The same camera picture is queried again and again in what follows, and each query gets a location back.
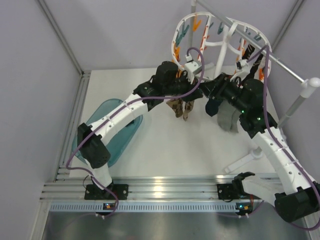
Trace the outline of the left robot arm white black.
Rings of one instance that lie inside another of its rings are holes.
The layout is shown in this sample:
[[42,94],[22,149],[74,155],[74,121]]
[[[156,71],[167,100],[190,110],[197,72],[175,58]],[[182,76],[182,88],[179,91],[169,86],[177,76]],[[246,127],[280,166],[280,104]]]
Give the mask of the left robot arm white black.
[[103,199],[113,194],[113,180],[108,162],[111,153],[107,149],[110,140],[133,120],[150,112],[166,99],[200,98],[198,86],[205,67],[196,61],[188,61],[181,73],[171,61],[164,61],[148,81],[139,84],[129,97],[109,114],[77,128],[77,147],[88,165],[95,192]]

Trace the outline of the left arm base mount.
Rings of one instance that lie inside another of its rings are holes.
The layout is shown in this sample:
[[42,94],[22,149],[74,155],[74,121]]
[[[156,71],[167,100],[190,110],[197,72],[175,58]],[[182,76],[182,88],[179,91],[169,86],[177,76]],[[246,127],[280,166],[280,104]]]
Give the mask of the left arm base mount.
[[[119,200],[127,200],[129,194],[128,184],[114,184],[111,187],[111,191],[117,196]],[[88,184],[86,186],[86,191],[84,195],[85,200],[114,200],[115,197],[107,192],[97,187],[95,184]]]

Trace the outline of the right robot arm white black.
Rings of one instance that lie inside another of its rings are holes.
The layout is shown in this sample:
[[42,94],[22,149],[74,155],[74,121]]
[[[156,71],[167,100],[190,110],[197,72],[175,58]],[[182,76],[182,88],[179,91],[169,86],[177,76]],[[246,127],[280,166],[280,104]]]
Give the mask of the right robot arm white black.
[[226,101],[240,112],[241,127],[262,150],[282,184],[278,187],[252,172],[240,173],[232,180],[234,194],[242,199],[248,195],[260,198],[288,223],[318,212],[320,185],[294,157],[267,111],[264,84],[249,79],[238,87],[229,75],[222,73],[212,81],[201,83],[199,89],[208,99]]

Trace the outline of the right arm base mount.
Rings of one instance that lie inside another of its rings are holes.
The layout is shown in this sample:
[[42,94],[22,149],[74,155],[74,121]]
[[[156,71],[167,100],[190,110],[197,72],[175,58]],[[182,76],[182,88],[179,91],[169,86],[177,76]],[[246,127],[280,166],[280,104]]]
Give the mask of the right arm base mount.
[[219,183],[216,186],[219,200],[231,202],[245,197],[240,189],[232,183]]

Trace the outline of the white oval clip hanger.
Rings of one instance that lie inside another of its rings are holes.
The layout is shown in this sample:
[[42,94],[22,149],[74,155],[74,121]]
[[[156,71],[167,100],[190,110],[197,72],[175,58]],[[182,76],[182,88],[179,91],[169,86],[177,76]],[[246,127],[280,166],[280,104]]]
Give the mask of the white oval clip hanger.
[[216,48],[216,52],[218,53],[216,62],[210,62],[205,65],[206,69],[213,70],[214,77],[222,72],[225,57],[228,52],[236,56],[236,62],[243,62],[248,61],[257,49],[243,37],[239,39],[234,37],[237,28],[244,30],[248,36],[253,37],[255,42],[270,45],[267,37],[259,31],[258,28],[232,18],[228,18],[228,20],[231,21],[231,27],[221,22],[214,34],[214,24],[217,19],[216,16],[209,12],[200,11],[188,14],[180,20],[175,29],[170,46],[171,61],[178,66],[180,71],[183,71],[185,66],[180,63],[181,42],[184,38],[188,38],[188,40],[192,42],[193,36],[197,36],[197,31],[201,29],[203,30],[203,34],[200,38],[200,44],[196,48],[199,49],[202,54],[204,54],[207,48]]

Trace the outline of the grey striped sock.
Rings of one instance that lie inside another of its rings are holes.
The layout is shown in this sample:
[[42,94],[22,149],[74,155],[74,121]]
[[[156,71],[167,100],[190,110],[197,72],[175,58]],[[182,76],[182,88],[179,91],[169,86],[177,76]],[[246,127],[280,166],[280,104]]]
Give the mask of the grey striped sock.
[[239,132],[238,130],[238,120],[240,118],[241,112],[238,110],[235,110],[231,115],[231,125],[230,125],[230,132],[237,134]]

